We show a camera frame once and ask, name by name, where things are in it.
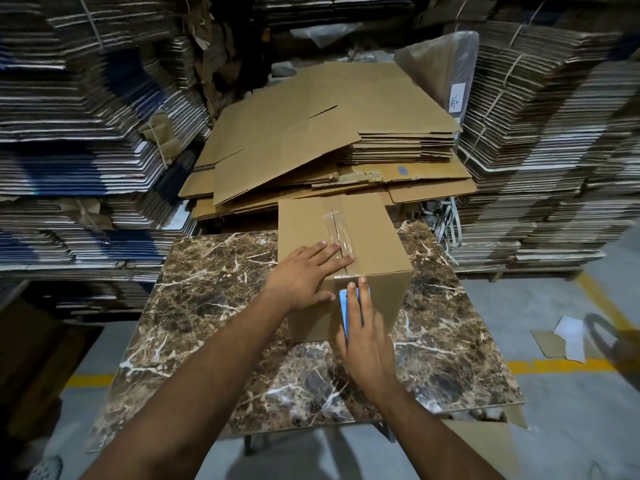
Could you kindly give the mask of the person's right hand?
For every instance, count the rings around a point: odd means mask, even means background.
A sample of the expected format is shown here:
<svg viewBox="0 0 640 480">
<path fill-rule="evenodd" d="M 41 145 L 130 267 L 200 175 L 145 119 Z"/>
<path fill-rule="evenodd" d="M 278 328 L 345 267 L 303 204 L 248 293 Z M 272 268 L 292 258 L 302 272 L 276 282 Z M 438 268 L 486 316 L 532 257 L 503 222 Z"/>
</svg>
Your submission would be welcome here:
<svg viewBox="0 0 640 480">
<path fill-rule="evenodd" d="M 393 342 L 386 331 L 382 314 L 374 308 L 372 332 L 349 335 L 347 342 L 341 326 L 336 340 L 345 368 L 364 396 L 376 406 L 384 404 L 400 384 L 396 375 Z"/>
</svg>

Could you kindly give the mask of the blue tape smoothing tool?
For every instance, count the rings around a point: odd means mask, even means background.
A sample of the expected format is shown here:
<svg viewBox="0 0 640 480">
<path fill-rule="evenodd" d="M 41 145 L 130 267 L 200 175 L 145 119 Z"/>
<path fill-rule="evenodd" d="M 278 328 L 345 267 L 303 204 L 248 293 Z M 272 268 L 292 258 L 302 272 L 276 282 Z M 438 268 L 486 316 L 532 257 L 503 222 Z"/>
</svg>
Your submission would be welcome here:
<svg viewBox="0 0 640 480">
<path fill-rule="evenodd" d="M 361 316 L 361 326 L 364 326 L 364 318 L 362 314 L 362 304 L 360 298 L 360 290 L 356 287 L 356 298 L 358 301 L 358 306 L 360 307 L 360 316 Z M 344 330 L 344 336 L 346 341 L 349 339 L 349 317 L 348 317 L 348 295 L 347 289 L 341 289 L 339 291 L 339 302 L 340 302 L 340 311 L 342 316 L 342 327 Z"/>
</svg>

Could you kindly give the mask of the brown cardboard box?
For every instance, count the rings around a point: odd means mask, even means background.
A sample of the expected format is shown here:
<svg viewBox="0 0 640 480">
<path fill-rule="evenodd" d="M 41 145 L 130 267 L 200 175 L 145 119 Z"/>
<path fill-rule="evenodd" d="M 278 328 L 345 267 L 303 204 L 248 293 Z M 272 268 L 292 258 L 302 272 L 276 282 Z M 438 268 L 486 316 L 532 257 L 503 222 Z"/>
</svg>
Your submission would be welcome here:
<svg viewBox="0 0 640 480">
<path fill-rule="evenodd" d="M 373 306 L 382 314 L 386 331 L 391 332 L 409 288 L 413 266 L 377 194 L 280 201 L 278 258 L 288 256 L 300 246 L 328 242 L 323 224 L 325 201 L 343 204 L 355 261 L 323 281 L 321 290 L 332 291 L 336 295 L 335 301 L 295 312 L 287 318 L 292 341 L 306 343 L 334 339 L 342 324 L 339 291 L 361 276 L 369 284 Z"/>
</svg>

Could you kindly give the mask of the person's right forearm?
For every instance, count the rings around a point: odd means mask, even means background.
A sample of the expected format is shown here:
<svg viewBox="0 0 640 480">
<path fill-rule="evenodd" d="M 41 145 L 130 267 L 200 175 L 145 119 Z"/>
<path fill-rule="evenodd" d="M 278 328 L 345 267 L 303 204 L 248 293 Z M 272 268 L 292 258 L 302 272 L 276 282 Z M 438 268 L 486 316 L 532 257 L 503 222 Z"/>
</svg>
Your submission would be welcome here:
<svg viewBox="0 0 640 480">
<path fill-rule="evenodd" d="M 505 480 L 402 387 L 374 401 L 420 480 Z"/>
</svg>

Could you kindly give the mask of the clear packing tape strip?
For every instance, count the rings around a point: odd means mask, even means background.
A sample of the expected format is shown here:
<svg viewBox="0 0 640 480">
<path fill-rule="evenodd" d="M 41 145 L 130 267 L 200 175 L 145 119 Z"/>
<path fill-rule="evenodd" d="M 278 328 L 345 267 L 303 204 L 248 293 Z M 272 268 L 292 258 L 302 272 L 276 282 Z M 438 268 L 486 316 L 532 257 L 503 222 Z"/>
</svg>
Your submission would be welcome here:
<svg viewBox="0 0 640 480">
<path fill-rule="evenodd" d="M 323 203 L 323 224 L 328 242 L 340 244 L 341 256 L 354 256 L 348 231 L 347 214 L 343 204 L 325 201 Z"/>
</svg>

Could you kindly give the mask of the pile of flat brown cardboard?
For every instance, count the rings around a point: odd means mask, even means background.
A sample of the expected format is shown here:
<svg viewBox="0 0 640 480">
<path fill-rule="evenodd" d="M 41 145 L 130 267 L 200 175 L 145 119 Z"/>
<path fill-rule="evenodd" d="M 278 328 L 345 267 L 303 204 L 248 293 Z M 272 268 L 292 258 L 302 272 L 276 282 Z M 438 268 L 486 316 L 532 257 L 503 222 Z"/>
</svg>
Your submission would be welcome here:
<svg viewBox="0 0 640 480">
<path fill-rule="evenodd" d="M 395 63 L 309 66 L 222 110 L 179 195 L 206 221 L 286 199 L 471 194 L 476 183 L 454 149 L 460 130 Z"/>
</svg>

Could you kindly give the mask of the brown cardboard sheet under table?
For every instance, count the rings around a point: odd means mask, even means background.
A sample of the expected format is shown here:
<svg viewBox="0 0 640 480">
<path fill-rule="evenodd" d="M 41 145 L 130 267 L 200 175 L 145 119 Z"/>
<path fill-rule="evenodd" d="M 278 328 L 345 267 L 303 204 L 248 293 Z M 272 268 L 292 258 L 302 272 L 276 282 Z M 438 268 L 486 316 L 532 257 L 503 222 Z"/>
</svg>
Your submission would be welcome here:
<svg viewBox="0 0 640 480">
<path fill-rule="evenodd" d="M 529 430 L 521 404 L 439 413 L 438 417 L 501 475 L 517 478 L 520 462 L 511 427 Z"/>
</svg>

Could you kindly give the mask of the brown cardboard scrap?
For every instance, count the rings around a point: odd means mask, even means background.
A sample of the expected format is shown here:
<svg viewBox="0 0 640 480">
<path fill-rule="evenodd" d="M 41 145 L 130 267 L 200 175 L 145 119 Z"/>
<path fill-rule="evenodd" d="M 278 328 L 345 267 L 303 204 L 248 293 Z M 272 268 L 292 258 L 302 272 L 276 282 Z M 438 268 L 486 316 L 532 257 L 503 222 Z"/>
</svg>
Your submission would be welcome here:
<svg viewBox="0 0 640 480">
<path fill-rule="evenodd" d="M 566 341 L 553 331 L 531 330 L 531 334 L 544 357 L 549 359 L 566 359 Z"/>
</svg>

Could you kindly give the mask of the white paper sheet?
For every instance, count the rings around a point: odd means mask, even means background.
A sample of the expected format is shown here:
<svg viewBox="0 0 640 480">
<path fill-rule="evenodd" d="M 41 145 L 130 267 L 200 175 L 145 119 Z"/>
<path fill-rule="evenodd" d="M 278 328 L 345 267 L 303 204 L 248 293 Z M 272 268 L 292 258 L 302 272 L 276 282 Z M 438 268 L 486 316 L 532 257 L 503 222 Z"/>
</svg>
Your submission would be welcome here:
<svg viewBox="0 0 640 480">
<path fill-rule="evenodd" d="M 583 320 L 563 315 L 556 324 L 553 334 L 564 340 L 565 359 L 578 363 L 587 362 Z"/>
</svg>

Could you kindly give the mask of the plastic-wrapped cardboard bundle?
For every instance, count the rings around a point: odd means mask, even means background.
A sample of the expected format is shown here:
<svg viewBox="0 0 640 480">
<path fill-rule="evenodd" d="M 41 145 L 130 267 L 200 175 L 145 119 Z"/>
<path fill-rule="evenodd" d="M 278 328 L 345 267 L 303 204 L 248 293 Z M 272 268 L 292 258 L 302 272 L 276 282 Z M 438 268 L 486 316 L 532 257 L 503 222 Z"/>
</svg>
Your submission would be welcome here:
<svg viewBox="0 0 640 480">
<path fill-rule="evenodd" d="M 466 83 L 463 112 L 448 113 L 462 126 L 478 51 L 479 34 L 459 31 L 400 48 L 394 53 L 394 62 L 447 113 L 451 86 Z"/>
</svg>

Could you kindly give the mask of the clear plastic sheet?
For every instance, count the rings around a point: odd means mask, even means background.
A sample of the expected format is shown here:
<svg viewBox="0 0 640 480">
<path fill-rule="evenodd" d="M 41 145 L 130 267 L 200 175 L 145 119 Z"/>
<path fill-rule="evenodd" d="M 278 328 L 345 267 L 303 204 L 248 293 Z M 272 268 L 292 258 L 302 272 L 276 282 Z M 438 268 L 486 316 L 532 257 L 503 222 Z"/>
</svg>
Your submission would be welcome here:
<svg viewBox="0 0 640 480">
<path fill-rule="evenodd" d="M 290 29 L 289 32 L 295 39 L 310 39 L 318 48 L 324 48 L 358 31 L 363 25 L 363 22 L 332 23 Z"/>
</svg>

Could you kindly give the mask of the leaning brown cardboard sheets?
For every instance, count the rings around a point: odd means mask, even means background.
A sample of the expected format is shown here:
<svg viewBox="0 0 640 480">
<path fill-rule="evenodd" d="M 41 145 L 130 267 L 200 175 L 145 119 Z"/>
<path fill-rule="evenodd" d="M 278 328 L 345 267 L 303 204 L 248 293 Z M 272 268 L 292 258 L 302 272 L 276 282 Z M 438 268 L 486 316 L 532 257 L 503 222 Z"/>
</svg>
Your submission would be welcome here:
<svg viewBox="0 0 640 480">
<path fill-rule="evenodd" d="M 0 437 L 35 440 L 104 327 L 66 323 L 18 297 L 0 311 Z"/>
</svg>

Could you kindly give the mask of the white perforated shoe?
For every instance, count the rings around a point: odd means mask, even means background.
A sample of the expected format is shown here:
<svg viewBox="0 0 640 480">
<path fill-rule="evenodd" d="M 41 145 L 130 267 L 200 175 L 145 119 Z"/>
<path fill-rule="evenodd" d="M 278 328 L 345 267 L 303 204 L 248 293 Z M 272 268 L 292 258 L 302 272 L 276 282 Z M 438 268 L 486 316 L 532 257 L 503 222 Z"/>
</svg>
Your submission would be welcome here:
<svg viewBox="0 0 640 480">
<path fill-rule="evenodd" d="M 30 470 L 26 480 L 60 480 L 62 470 L 62 457 L 60 455 L 49 456 Z"/>
</svg>

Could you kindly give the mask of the bundle of white strapping bands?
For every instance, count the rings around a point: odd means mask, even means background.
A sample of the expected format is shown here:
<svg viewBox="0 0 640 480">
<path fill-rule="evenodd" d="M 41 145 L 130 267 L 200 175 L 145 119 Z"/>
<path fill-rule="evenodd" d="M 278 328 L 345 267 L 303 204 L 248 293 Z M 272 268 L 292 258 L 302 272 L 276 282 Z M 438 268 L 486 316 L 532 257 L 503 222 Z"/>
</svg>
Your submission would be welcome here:
<svg viewBox="0 0 640 480">
<path fill-rule="evenodd" d="M 459 266 L 459 262 L 452 255 L 452 250 L 459 248 L 462 243 L 462 229 L 455 197 L 421 202 L 420 215 L 443 250 L 447 261 L 453 267 Z"/>
</svg>

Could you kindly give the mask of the stack of strapped flat cartons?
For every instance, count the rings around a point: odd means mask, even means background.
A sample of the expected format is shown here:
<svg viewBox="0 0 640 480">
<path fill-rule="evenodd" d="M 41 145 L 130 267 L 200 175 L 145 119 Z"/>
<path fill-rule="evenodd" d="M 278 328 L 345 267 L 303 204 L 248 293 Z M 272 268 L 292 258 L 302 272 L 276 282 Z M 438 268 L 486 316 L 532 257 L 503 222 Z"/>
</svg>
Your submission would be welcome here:
<svg viewBox="0 0 640 480">
<path fill-rule="evenodd" d="M 479 35 L 458 147 L 477 192 L 456 199 L 455 270 L 551 273 L 603 258 L 640 201 L 584 193 L 640 130 L 640 33 L 507 21 L 462 30 Z"/>
</svg>

